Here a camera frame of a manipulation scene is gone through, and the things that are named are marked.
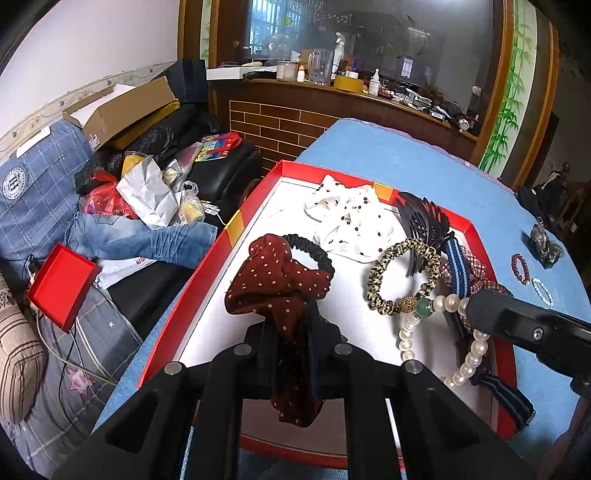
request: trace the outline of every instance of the table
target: table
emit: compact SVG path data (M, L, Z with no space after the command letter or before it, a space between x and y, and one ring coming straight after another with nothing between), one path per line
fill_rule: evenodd
M555 310L582 320L591 318L589 300L568 254L554 268L544 270L523 243L523 235L529 234L534 218L519 206L510 190L468 162L405 134L351 119L336 122L298 161L426 196L469 218L485 245L498 281L515 297L544 306L533 287L521 285L511 271L511 255L519 252L532 278L540 278L551 290ZM97 426L135 391L141 370L179 296L124 373ZM526 460L535 463L567 429L577 396L570 391L570 379L539 364L533 354L516 348L515 361L518 387L532 401L537 415L524 432L511 440L511 445Z

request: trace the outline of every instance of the polka dot scrunchie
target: polka dot scrunchie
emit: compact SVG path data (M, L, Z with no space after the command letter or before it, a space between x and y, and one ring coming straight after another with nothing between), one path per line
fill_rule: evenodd
M270 233L254 240L248 255L226 293L226 310L271 317L281 336L291 342L297 320L306 310L303 299L323 299L331 275L292 259L287 240Z
M291 247L309 253L328 271L304 267L292 259ZM307 308L304 299L323 299L335 270L320 247L297 235L264 235L249 245L248 255L226 293L226 310L273 319L284 341L278 345L278 394L271 403L280 422L307 427L323 402L311 387L309 326L300 319Z

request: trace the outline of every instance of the red beaded bracelet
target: red beaded bracelet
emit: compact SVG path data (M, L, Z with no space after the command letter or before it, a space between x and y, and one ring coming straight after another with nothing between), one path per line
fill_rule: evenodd
M521 262L521 266L523 267L523 272L525 274L525 278L521 276L519 270L517 270L517 261ZM516 276L517 280L519 280L523 285L527 285L530 282L530 269L527 268L527 263L525 263L525 258L521 254L515 254L511 257L511 269L513 270L513 275Z

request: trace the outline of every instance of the logo patch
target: logo patch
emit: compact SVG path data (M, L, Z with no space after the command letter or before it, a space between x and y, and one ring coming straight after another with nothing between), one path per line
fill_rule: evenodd
M27 185L27 174L21 167L13 168L4 177L2 193L8 200L16 200Z

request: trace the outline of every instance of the blue striped ribbon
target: blue striped ribbon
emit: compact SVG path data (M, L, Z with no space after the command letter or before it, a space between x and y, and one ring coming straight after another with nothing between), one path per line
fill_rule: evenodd
M449 260L450 271L452 273L452 289L461 299L470 295L470 271L466 258L462 253L457 239L451 235L443 243L443 250ZM446 312L449 319L452 320L453 327L459 335L460 342L463 345L470 345L470 334L457 312ZM460 352L460 358L464 358L466 352ZM470 382L472 385L482 385L491 391L499 404L503 406L506 412L515 422L517 432L526 428L535 416L534 406L528 398L517 388L512 388L503 382L496 375L489 373L474 375Z

